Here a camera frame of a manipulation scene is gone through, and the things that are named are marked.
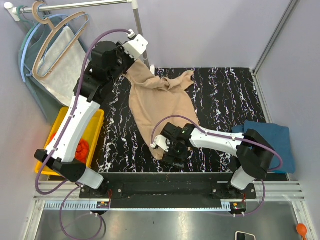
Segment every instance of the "metal rail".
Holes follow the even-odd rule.
[[[56,6],[41,6],[39,7],[39,12],[62,10],[62,9],[77,9],[77,8],[86,8],[86,7],[96,7],[104,5],[113,5],[113,4],[130,4],[131,0],[103,0],[103,1],[90,1],[90,2],[80,2],[80,3],[71,3],[64,5]],[[32,7],[23,7],[20,9],[21,14],[30,14],[32,13]]]

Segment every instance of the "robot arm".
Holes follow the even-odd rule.
[[[34,155],[40,162],[44,162],[48,154],[54,150],[53,155],[46,164],[47,167],[71,182],[78,182],[93,189],[98,189],[104,178],[84,163],[75,159],[75,154],[88,123],[100,108],[105,96],[113,90],[115,81],[126,73],[147,49],[148,42],[140,34],[135,35],[131,30],[128,38],[130,41],[124,44],[101,41],[95,46],[91,53],[92,61],[84,73],[76,110],[71,120],[69,120],[68,127],[63,133],[63,128],[71,115],[76,96],[73,96],[71,107],[54,139],[46,149],[38,149]],[[75,93],[77,92],[78,84],[75,86]],[[59,145],[54,149],[60,137]]]
[[[184,167],[188,148],[207,148],[231,154],[236,157],[240,167],[235,171],[230,184],[241,191],[255,179],[266,179],[274,155],[258,146],[236,140],[236,138],[248,139],[272,149],[255,130],[249,129],[246,133],[227,133],[201,128],[205,133],[193,124],[186,124],[182,129],[167,123],[161,135],[155,137],[152,147],[162,148],[164,150],[162,160],[179,168]],[[226,139],[209,133],[234,138]]]

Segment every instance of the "metal floor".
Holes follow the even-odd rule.
[[[249,202],[248,206],[249,212],[258,204]],[[64,225],[85,213],[64,211]],[[257,214],[244,218],[209,212],[161,211],[110,211],[103,218],[106,232],[96,238],[100,240],[234,240],[236,231],[254,234],[257,240],[301,240],[296,232],[297,220],[290,202],[266,202]],[[88,215],[66,230],[75,238],[87,239],[97,232],[99,226],[99,220]],[[59,211],[45,210],[36,240],[67,239],[60,230]]]

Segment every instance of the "clothes hanger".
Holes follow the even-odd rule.
[[[57,14],[57,15],[50,15],[50,16],[46,16],[46,17],[49,17],[49,19],[52,19],[52,18],[56,18],[56,17],[63,17],[63,18],[67,18],[68,15],[65,15],[65,14]],[[32,74],[32,70],[30,70],[26,65],[25,65],[25,59],[26,59],[26,54],[27,54],[27,50],[28,50],[28,46],[29,44],[31,43],[31,40],[32,38],[34,37],[34,35],[36,34],[37,30],[40,28],[42,24],[41,23],[38,23],[34,26],[34,29],[31,29],[27,36],[24,38],[23,40],[23,43],[22,43],[22,46],[20,48],[20,50],[22,51],[22,56],[21,56],[21,65],[19,66],[20,67],[20,73],[21,73],[21,77],[22,77],[22,80],[23,82],[25,83],[26,82],[26,77],[31,77],[33,74]],[[27,70],[29,71],[29,73],[26,73],[24,72],[24,66],[27,68]]]
[[[78,12],[75,13],[69,17],[67,17],[66,19],[64,19],[62,22],[60,22],[57,26],[55,26],[48,17],[46,17],[45,19],[42,19],[39,15],[38,15],[38,8],[41,5],[44,5],[45,3],[43,1],[36,1],[33,5],[32,5],[32,15],[34,17],[35,20],[37,20],[39,23],[41,24],[48,24],[49,27],[51,28],[51,33],[49,34],[49,36],[47,37],[47,39],[44,41],[44,44],[42,45],[40,52],[38,53],[38,55],[36,56],[33,68],[32,68],[32,74],[34,76],[34,78],[36,78],[37,80],[45,80],[48,76],[48,74],[50,74],[54,69],[55,66],[57,65],[57,63],[59,62],[59,60],[61,58],[63,58],[63,56],[67,53],[67,51],[73,46],[73,44],[79,39],[79,37],[81,36],[81,34],[83,33],[83,31],[85,30],[85,28],[87,27],[87,23],[88,23],[88,15],[84,12]],[[55,63],[51,66],[51,68],[43,75],[40,76],[38,74],[38,67],[39,67],[39,63],[42,59],[42,56],[44,55],[44,53],[46,52],[46,49],[50,43],[50,41],[53,39],[53,37],[55,36],[55,34],[61,29],[63,28],[68,22],[70,22],[73,19],[76,19],[80,16],[85,17],[86,20],[86,24],[84,24],[82,26],[82,29],[80,29],[77,34],[74,36],[73,40],[68,44],[68,46],[64,49],[64,51],[62,52],[62,54],[59,56],[59,58],[55,61]]]
[[[80,17],[82,17],[82,16],[89,16],[89,15],[88,15],[87,13],[86,13],[86,14],[83,14],[83,15],[80,15],[80,16],[78,16],[77,18],[75,18],[75,20],[78,19],[78,18],[80,18]],[[82,27],[79,28],[79,30],[76,32],[76,34],[73,36],[73,38],[69,41],[69,43],[65,46],[64,50],[69,47],[69,44],[75,39],[75,37],[77,36],[77,34],[79,33],[79,31],[81,31],[81,30],[83,29],[83,27],[84,27],[88,22],[89,22],[89,17],[88,17],[88,20],[82,25]],[[42,60],[43,60],[43,61],[42,61],[42,64],[38,67],[38,70],[37,70],[37,73],[38,73],[38,74],[39,74],[42,66],[46,63],[46,54],[47,54],[48,48],[49,48],[49,47],[47,46],[46,49],[45,49],[45,51],[44,51],[44,55],[43,55],[43,58],[42,58]],[[52,66],[55,64],[55,62],[47,69],[47,71],[46,71],[44,74],[47,74],[47,73],[51,70],[51,68],[52,68]]]

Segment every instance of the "orange object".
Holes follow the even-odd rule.
[[[52,134],[50,138],[50,142],[52,141],[52,139],[54,139],[55,135],[56,133]],[[78,161],[86,164],[88,153],[89,153],[89,143],[86,140],[81,138],[79,141],[78,147],[76,148],[74,157]]]
[[[296,226],[296,231],[302,237],[303,240],[307,240],[306,235],[307,235],[308,230],[307,230],[307,227],[304,224],[299,223]]]

